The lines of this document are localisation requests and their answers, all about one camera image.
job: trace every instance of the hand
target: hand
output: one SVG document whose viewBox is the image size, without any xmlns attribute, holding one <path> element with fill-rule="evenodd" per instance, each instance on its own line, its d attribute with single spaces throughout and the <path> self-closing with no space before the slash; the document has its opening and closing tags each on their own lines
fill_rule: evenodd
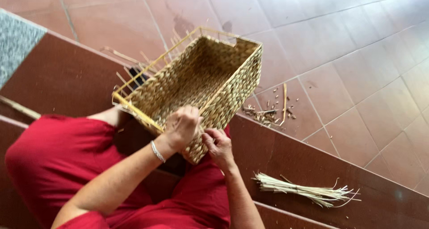
<svg viewBox="0 0 429 229">
<path fill-rule="evenodd" d="M 206 129 L 202 141 L 208 148 L 212 160 L 222 171 L 235 166 L 231 139 L 221 129 Z"/>
<path fill-rule="evenodd" d="M 179 152 L 185 149 L 198 133 L 202 119 L 198 112 L 198 108 L 188 105 L 180 107 L 167 118 L 164 135 L 174 150 Z"/>
</svg>

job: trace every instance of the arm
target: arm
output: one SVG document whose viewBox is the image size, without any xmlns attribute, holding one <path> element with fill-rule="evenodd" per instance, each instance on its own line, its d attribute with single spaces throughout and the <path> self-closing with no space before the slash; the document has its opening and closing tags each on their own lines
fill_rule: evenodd
<svg viewBox="0 0 429 229">
<path fill-rule="evenodd" d="M 234 161 L 231 140 L 223 130 L 206 129 L 205 132 L 202 134 L 202 139 L 208 148 L 208 152 L 225 174 L 231 228 L 264 229 L 261 216 Z"/>
<path fill-rule="evenodd" d="M 154 140 L 156 148 L 165 159 L 168 159 L 191 142 L 198 124 L 197 108 L 190 106 L 180 108 L 168 118 L 165 132 Z M 162 161 L 153 153 L 151 145 L 144 146 L 81 188 L 61 208 L 51 228 L 57 228 L 89 211 L 110 214 L 161 163 Z"/>
</svg>

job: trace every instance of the silver bracelet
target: silver bracelet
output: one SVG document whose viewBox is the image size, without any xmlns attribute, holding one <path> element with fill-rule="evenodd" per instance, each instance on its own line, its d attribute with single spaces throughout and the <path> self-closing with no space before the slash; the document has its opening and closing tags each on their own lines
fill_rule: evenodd
<svg viewBox="0 0 429 229">
<path fill-rule="evenodd" d="M 158 157 L 158 159 L 160 159 L 162 162 L 165 163 L 166 160 L 164 159 L 164 157 L 161 155 L 161 153 L 155 147 L 155 143 L 153 140 L 151 140 L 151 145 L 152 145 L 152 150 L 153 150 L 154 154 Z"/>
</svg>

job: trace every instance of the knee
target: knee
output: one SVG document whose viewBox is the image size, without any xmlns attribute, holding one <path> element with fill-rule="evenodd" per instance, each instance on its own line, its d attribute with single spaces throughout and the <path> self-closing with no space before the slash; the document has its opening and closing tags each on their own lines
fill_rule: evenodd
<svg viewBox="0 0 429 229">
<path fill-rule="evenodd" d="M 5 165 L 9 174 L 13 176 L 18 171 L 40 164 L 44 156 L 43 150 L 35 148 L 25 138 L 20 137 L 6 151 Z"/>
</svg>

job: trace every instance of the basket rim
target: basket rim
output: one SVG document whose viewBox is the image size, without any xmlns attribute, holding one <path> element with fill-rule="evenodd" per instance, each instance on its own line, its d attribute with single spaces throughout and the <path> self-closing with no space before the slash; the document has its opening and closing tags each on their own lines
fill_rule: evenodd
<svg viewBox="0 0 429 229">
<path fill-rule="evenodd" d="M 207 27 L 203 27 L 203 26 L 198 26 L 196 29 L 194 29 L 192 32 L 190 32 L 189 34 L 187 34 L 182 40 L 180 40 L 178 43 L 176 43 L 174 46 L 172 46 L 168 51 L 164 52 L 162 55 L 160 55 L 156 60 L 154 60 L 153 62 L 151 62 L 147 67 L 145 67 L 144 69 L 142 69 L 141 72 L 139 72 L 137 75 L 135 75 L 134 77 L 132 77 L 129 81 L 127 81 L 126 83 L 124 83 L 120 88 L 116 89 L 113 93 L 112 93 L 112 99 L 117 99 L 120 101 L 120 104 L 126 109 L 129 110 L 133 113 L 136 113 L 137 116 L 141 117 L 142 119 L 144 119 L 144 121 L 148 124 L 148 125 L 152 125 L 153 127 L 155 127 L 156 129 L 158 129 L 161 133 L 164 132 L 164 130 L 155 122 L 153 121 L 152 118 L 150 118 L 149 116 L 147 116 L 145 113 L 143 113 L 140 109 L 136 108 L 135 106 L 133 106 L 130 102 L 128 102 L 122 95 L 121 95 L 121 91 L 129 86 L 132 82 L 134 82 L 138 77 L 140 77 L 143 73 L 145 73 L 148 69 L 152 68 L 158 61 L 160 61 L 161 59 L 165 60 L 165 56 L 167 56 L 169 54 L 169 52 L 171 52 L 173 49 L 175 49 L 176 47 L 178 47 L 182 42 L 184 42 L 185 40 L 189 39 L 191 37 L 191 35 L 195 34 L 197 31 L 200 31 L 200 35 L 204 35 L 202 33 L 203 30 L 206 31 L 210 31 L 213 33 L 218 33 L 218 34 L 222 34 L 225 36 L 229 36 L 229 37 L 233 37 L 233 38 L 238 38 L 238 39 L 242 39 L 242 40 L 246 40 L 252 43 L 257 44 L 258 46 L 256 46 L 255 51 L 249 55 L 249 57 L 246 59 L 246 61 L 244 61 L 240 67 L 237 68 L 237 70 L 228 78 L 227 81 L 225 81 L 225 83 L 222 85 L 222 87 L 220 87 L 216 94 L 209 100 L 207 101 L 206 105 L 200 109 L 199 114 L 201 115 L 202 112 L 204 112 L 213 102 L 213 100 L 216 98 L 216 96 L 218 96 L 222 90 L 225 88 L 225 86 L 227 84 L 229 84 L 229 82 L 237 75 L 237 73 L 240 71 L 240 69 L 244 66 L 244 64 L 246 62 L 248 62 L 248 60 L 253 57 L 255 55 L 255 53 L 259 50 L 260 47 L 263 46 L 263 44 L 261 42 L 255 41 L 255 40 L 251 40 L 245 37 L 242 37 L 240 35 L 236 35 L 236 34 L 232 34 L 232 33 L 227 33 L 227 32 L 223 32 L 223 31 L 217 31 L 214 29 L 210 29 Z"/>
</svg>

